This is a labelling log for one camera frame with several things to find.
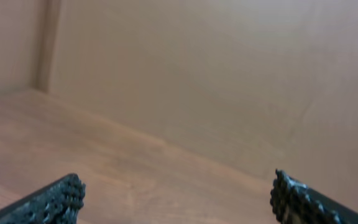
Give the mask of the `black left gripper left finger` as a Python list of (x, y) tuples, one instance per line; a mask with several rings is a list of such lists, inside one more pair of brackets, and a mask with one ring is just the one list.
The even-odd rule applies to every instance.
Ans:
[(0, 209), (0, 224), (76, 224), (85, 195), (78, 175), (67, 174)]

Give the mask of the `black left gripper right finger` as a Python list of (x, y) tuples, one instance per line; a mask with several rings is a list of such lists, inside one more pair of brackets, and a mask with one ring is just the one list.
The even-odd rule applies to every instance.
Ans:
[(275, 171), (270, 205), (281, 224), (358, 224), (358, 213), (289, 176)]

